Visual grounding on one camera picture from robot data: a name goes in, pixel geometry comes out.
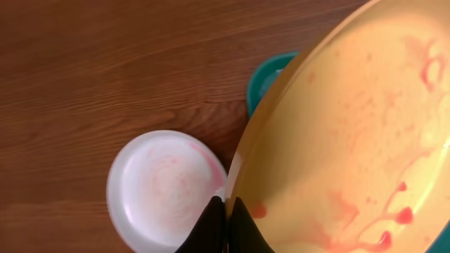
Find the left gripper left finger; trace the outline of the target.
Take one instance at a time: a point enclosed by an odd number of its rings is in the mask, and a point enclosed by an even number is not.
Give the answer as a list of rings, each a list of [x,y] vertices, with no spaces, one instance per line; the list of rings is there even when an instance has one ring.
[[[222,253],[225,220],[225,204],[220,197],[212,197],[176,253]]]

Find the teal plastic serving tray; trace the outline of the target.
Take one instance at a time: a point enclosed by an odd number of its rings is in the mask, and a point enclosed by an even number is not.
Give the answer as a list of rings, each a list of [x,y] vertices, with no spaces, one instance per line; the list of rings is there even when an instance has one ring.
[[[279,74],[283,71],[288,63],[298,54],[297,51],[279,54],[268,60],[264,61],[252,75],[248,88],[247,88],[247,108],[249,116],[252,116],[253,112],[257,108],[258,103],[263,98],[264,94],[269,90],[270,86],[277,79]],[[407,184],[404,181],[398,183],[398,187],[390,195],[390,200],[386,202],[385,211],[389,207],[389,203],[393,200],[395,194],[404,192],[407,190]],[[263,204],[258,204],[255,208],[249,209],[253,218],[262,219],[266,215],[266,207]],[[394,221],[413,221],[413,211],[406,212],[405,210],[399,211],[398,214],[394,214]],[[385,249],[384,246],[389,246],[388,243],[392,242],[392,236],[386,232],[381,235],[380,242],[375,243],[379,245],[380,249]],[[439,234],[437,239],[433,241],[427,252],[448,252],[449,253],[449,224]]]

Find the yellow-green plate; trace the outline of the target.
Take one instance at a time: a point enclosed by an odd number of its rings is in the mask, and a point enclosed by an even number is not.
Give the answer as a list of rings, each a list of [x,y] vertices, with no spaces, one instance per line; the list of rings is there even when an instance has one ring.
[[[285,67],[229,170],[275,252],[425,252],[449,221],[449,0],[375,0]]]

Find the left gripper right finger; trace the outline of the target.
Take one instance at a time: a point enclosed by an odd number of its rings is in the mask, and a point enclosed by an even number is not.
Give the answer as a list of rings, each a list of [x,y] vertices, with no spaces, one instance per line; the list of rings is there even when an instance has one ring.
[[[229,253],[274,253],[239,197],[229,218],[228,246]]]

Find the light blue round plate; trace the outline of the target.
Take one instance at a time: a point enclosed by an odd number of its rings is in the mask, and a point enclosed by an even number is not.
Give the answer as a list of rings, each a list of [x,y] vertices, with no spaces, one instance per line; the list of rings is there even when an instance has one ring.
[[[179,131],[137,136],[115,157],[106,202],[133,252],[175,252],[214,196],[226,199],[227,173],[201,141]]]

